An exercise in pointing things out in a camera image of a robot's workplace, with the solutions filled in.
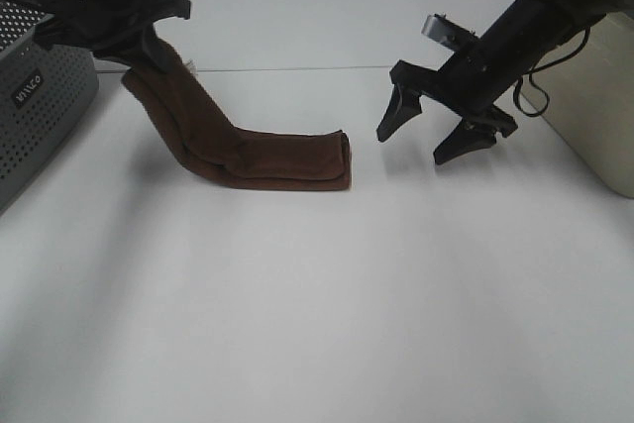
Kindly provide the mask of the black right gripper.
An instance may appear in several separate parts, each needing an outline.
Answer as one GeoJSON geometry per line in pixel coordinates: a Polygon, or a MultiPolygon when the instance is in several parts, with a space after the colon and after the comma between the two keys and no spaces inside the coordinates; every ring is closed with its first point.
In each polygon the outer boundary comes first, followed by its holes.
{"type": "Polygon", "coordinates": [[[461,116],[454,131],[435,149],[436,165],[495,145],[495,132],[511,135],[514,119],[494,101],[552,50],[571,29],[572,18],[541,0],[515,0],[478,41],[433,70],[404,60],[390,71],[394,85],[376,128],[384,143],[401,126],[420,115],[425,95],[461,116]]]}

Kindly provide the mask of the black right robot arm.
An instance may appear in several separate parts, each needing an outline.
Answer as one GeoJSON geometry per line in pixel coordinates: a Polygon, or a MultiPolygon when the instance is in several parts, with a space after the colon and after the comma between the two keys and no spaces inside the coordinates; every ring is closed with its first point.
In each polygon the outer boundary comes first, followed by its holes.
{"type": "Polygon", "coordinates": [[[393,90],[376,129],[378,140],[386,141],[419,115],[426,96],[461,118],[436,148],[437,164],[494,146],[498,136],[517,129],[495,100],[509,87],[521,88],[547,53],[578,33],[589,33],[607,14],[632,7],[633,0],[515,0],[481,36],[443,15],[429,16],[423,34],[453,54],[437,70],[404,60],[392,68],[393,90]]]}

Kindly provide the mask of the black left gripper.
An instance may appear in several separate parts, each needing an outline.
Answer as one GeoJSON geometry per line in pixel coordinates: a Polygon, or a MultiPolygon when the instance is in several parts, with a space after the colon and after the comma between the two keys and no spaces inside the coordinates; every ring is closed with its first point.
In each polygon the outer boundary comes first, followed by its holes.
{"type": "Polygon", "coordinates": [[[33,33],[39,46],[78,47],[99,59],[157,71],[170,71],[172,59],[155,23],[187,20],[191,13],[190,0],[66,0],[48,7],[52,16],[33,33]]]}

